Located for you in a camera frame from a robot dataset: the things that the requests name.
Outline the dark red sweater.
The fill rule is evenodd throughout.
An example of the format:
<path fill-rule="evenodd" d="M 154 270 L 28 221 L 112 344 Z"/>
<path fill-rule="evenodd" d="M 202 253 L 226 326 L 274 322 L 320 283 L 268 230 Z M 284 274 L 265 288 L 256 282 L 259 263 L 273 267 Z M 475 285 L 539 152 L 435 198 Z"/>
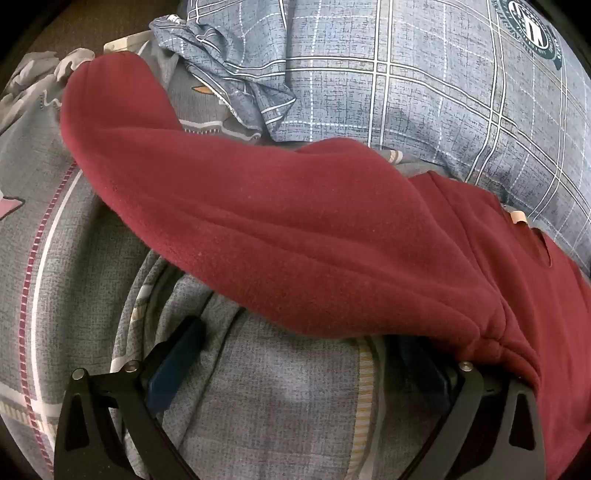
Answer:
<path fill-rule="evenodd" d="M 405 177 L 329 139 L 294 151 L 186 132 L 147 64 L 86 62 L 61 135 L 101 198 L 166 260 L 287 330 L 425 336 L 533 389 L 546 472 L 590 435 L 590 284 L 497 197 L 434 172 Z"/>

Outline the blue plaid pillow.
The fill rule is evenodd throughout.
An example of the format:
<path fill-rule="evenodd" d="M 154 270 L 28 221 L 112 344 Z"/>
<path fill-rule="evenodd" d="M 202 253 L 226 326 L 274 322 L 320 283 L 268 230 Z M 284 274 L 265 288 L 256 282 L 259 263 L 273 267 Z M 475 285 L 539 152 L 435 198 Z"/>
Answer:
<path fill-rule="evenodd" d="M 416 158 L 589 269 L 590 78 L 529 2 L 190 1 L 150 30 L 188 131 Z"/>

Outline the crumpled grey white cloth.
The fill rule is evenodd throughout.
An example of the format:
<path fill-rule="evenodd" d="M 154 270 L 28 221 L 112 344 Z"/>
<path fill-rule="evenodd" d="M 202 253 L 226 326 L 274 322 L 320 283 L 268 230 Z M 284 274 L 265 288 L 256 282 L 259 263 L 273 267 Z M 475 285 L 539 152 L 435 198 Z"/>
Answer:
<path fill-rule="evenodd" d="M 68 78 L 94 58 L 94 52 L 86 48 L 77 48 L 62 59 L 53 51 L 27 53 L 1 93 L 1 132 L 34 107 L 60 107 Z"/>

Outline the small white box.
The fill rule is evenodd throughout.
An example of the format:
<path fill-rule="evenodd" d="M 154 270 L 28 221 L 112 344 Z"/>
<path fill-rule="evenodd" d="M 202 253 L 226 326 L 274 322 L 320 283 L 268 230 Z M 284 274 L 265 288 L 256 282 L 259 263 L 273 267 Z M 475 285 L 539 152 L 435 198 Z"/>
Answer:
<path fill-rule="evenodd" d="M 150 30 L 127 35 L 111 40 L 103 45 L 103 53 L 114 53 L 121 51 L 138 52 L 153 38 Z"/>

